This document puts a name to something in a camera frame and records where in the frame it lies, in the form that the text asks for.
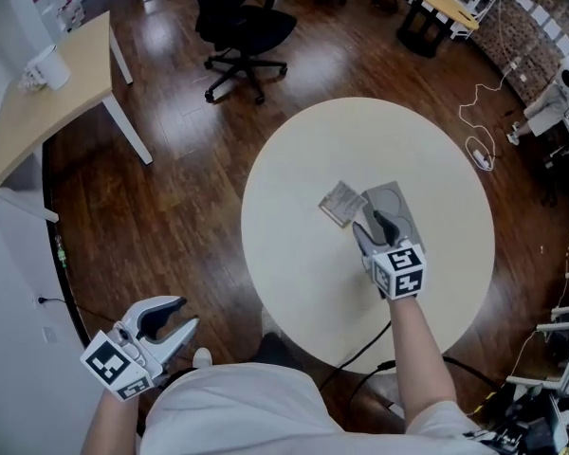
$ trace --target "small box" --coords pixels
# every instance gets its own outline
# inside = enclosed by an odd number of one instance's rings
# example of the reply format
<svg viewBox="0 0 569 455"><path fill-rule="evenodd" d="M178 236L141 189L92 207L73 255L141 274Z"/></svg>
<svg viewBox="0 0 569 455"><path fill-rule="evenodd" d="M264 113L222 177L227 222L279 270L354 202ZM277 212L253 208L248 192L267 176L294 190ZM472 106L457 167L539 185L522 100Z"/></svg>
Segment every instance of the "small box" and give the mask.
<svg viewBox="0 0 569 455"><path fill-rule="evenodd" d="M421 292L426 280L426 259L420 245L379 253L372 258L373 283L382 297L402 299Z"/></svg>

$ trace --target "round white table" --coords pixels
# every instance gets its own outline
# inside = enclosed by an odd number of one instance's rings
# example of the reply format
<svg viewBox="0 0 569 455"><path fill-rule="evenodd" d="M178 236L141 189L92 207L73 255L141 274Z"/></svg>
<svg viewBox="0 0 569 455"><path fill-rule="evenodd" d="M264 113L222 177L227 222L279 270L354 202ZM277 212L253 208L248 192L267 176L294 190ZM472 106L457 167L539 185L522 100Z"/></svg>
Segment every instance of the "round white table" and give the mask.
<svg viewBox="0 0 569 455"><path fill-rule="evenodd" d="M495 247L489 204L476 172L443 131L383 100L312 106L281 126L257 156L242 236L268 313L332 366L390 320L388 303L362 268L352 228L340 228L318 207L340 180L358 193L398 182L426 249L418 299L446 351L472 323L489 286ZM390 330L346 369L369 373L394 356Z"/></svg>

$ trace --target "white mug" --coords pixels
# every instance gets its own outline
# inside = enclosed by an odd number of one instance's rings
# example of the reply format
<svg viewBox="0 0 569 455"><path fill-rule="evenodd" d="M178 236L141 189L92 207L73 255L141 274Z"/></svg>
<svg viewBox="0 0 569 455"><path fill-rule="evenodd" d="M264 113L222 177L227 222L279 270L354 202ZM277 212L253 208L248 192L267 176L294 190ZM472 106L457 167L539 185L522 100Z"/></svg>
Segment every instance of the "white mug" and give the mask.
<svg viewBox="0 0 569 455"><path fill-rule="evenodd" d="M26 71L38 84L48 84L54 90L59 89L69 80L69 69L55 45L50 45L29 61Z"/></svg>

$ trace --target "yellow table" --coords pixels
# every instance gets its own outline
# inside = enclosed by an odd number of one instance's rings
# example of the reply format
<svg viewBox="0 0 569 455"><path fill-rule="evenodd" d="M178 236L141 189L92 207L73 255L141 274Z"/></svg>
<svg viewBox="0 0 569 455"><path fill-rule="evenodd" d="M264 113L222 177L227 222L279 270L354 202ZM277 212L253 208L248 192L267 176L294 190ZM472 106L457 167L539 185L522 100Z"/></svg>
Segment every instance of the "yellow table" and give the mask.
<svg viewBox="0 0 569 455"><path fill-rule="evenodd" d="M57 91L45 87L37 93L24 93L11 82L0 107L0 197L42 219L57 222L53 211L39 208L14 190L1 187L4 180L34 149L51 138L67 123L103 103L143 162L152 156L143 145L122 108L112 94L110 48L127 84L133 82L110 28L109 12L65 37L57 49L71 76Z"/></svg>
<svg viewBox="0 0 569 455"><path fill-rule="evenodd" d="M426 18L421 28L418 31L411 30L411 24L415 15L421 10L422 1L428 3L432 8L432 12ZM442 25L437 19L438 12L446 15L448 21ZM455 0L414 0L411 6L411 11L402 27L396 32L396 36L408 49L416 54L424 57L434 57L436 55L436 48L449 33L449 30L454 22L461 24L470 30L478 28L478 22L472 15L468 13L464 7L458 4ZM432 24L441 26L440 31L431 42L426 40L426 31Z"/></svg>

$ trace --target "wooden floor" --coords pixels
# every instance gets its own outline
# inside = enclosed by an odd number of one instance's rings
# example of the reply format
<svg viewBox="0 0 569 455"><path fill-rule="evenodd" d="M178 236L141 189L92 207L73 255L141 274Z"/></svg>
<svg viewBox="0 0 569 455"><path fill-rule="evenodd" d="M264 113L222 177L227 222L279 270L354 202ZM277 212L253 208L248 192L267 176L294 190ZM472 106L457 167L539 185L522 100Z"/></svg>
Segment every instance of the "wooden floor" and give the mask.
<svg viewBox="0 0 569 455"><path fill-rule="evenodd" d="M114 67L115 94L154 163L143 166L102 107L48 147L76 301L119 319L136 300L183 296L189 300L185 313L202 319L195 345L210 348L220 364L248 359L261 337L261 303L245 265L240 214L248 173L271 134L308 106L364 96L413 109L463 147L470 129L457 117L458 103L472 100L476 82L493 86L500 79L465 43L446 40L432 60L408 51L395 37L404 3L396 15L371 7L370 0L348 0L345 7L279 0L277 8L299 20L291 37L266 54L287 61L288 75L260 71L262 106L254 104L242 78L220 88L216 104L206 104L204 91L218 74L203 66L211 46L194 32L195 0L87 0L89 17L112 12L135 79L127 87ZM542 185L523 158L526 147L515 149L505 140L504 130L521 113L507 88L468 112L493 131L501 155L494 173L479 173L493 214L496 259L486 302L449 355L498 381L509 374L527 333L558 301L569 242L569 201L543 208ZM83 318L91 335L110 327L100 318ZM192 352L190 346L184 356ZM330 369L297 352L322 381ZM177 366L189 362L179 359ZM459 368L451 372L463 409L488 393ZM325 392L338 422L356 382L358 376L346 374ZM146 397L143 412L150 403ZM350 428L396 430L381 405L363 390Z"/></svg>

